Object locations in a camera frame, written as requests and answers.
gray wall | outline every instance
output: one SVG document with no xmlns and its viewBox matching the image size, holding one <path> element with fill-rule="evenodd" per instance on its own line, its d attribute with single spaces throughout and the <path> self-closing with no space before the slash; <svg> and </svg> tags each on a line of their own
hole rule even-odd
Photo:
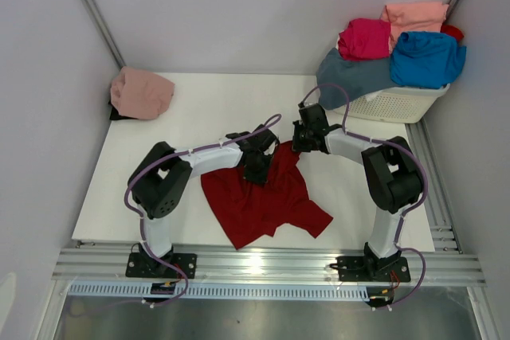
<svg viewBox="0 0 510 340">
<path fill-rule="evenodd" d="M 313 74 L 352 18 L 414 0 L 97 0 L 129 65 Z"/>
<path fill-rule="evenodd" d="M 80 0 L 0 10 L 0 279 L 18 274 L 0 338 L 26 340 L 108 128 L 116 68 Z"/>
<path fill-rule="evenodd" d="M 465 251 L 480 256 L 493 306 L 510 337 L 510 0 L 463 0 L 451 21 L 468 56 L 426 126 Z"/>
</svg>

white plastic basket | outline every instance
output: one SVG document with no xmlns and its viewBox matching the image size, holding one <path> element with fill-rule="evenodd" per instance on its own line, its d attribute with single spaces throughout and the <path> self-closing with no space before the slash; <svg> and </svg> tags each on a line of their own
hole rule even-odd
<svg viewBox="0 0 510 340">
<path fill-rule="evenodd" d="M 441 89 L 389 88 L 372 101 L 367 101 L 365 96 L 352 101 L 349 115 L 388 123 L 417 123 L 448 89 L 449 84 Z M 339 107 L 334 112 L 343 114 L 345 107 Z"/>
</svg>

red fabric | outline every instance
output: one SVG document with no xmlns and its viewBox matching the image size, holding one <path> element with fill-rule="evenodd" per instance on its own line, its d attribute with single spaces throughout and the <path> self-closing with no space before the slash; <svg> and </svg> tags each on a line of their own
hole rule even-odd
<svg viewBox="0 0 510 340">
<path fill-rule="evenodd" d="M 363 61 L 390 56 L 391 24 L 379 19 L 354 19 L 339 34 L 338 50 L 344 60 Z"/>
<path fill-rule="evenodd" d="M 441 26 L 441 32 L 446 33 L 447 35 L 450 35 L 452 37 L 455 37 L 457 43 L 460 43 L 464 38 L 464 34 L 462 33 L 462 31 L 459 30 L 457 27 L 454 27 L 453 25 L 443 24 Z"/>
<path fill-rule="evenodd" d="M 282 143 L 275 153 L 268 182 L 255 185 L 243 179 L 241 166 L 201 176 L 210 208 L 236 249 L 289 223 L 317 238 L 333 217 L 308 198 L 303 176 L 297 169 L 300 154 L 292 143 Z"/>
</svg>

pink cloth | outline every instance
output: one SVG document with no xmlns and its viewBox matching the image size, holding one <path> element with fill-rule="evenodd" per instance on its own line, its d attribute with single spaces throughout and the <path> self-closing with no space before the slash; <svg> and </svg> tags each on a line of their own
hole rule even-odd
<svg viewBox="0 0 510 340">
<path fill-rule="evenodd" d="M 448 5 L 442 2 L 386 4 L 381 20 L 391 24 L 390 51 L 397 45 L 402 32 L 440 32 L 447 9 Z"/>
<path fill-rule="evenodd" d="M 389 57 L 390 23 L 377 19 L 354 19 L 339 34 L 338 50 L 344 60 L 363 61 Z"/>
<path fill-rule="evenodd" d="M 123 67 L 112 81 L 110 96 L 120 115 L 155 119 L 168 109 L 174 87 L 174 83 L 155 73 Z"/>
</svg>

